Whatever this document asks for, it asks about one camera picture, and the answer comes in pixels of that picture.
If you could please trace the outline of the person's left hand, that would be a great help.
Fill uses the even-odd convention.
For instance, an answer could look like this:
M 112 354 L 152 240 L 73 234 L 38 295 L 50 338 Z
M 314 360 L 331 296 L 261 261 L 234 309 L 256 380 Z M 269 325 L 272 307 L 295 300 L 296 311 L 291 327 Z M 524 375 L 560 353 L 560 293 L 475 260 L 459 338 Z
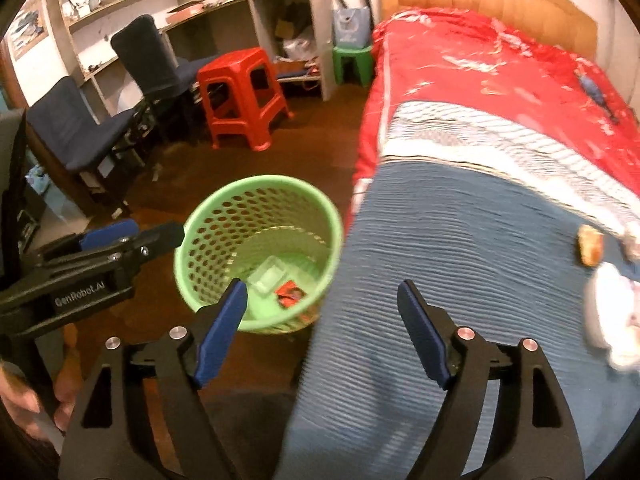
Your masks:
M 80 354 L 77 350 L 78 330 L 75 324 L 63 327 L 64 362 L 54 382 L 54 394 L 58 408 L 52 416 L 58 431 L 67 430 L 75 408 L 76 399 L 84 380 L 81 375 Z M 32 388 L 14 373 L 6 363 L 1 364 L 1 401 L 17 424 L 29 437 L 39 441 L 50 441 L 51 431 L 43 431 L 38 422 L 42 404 Z

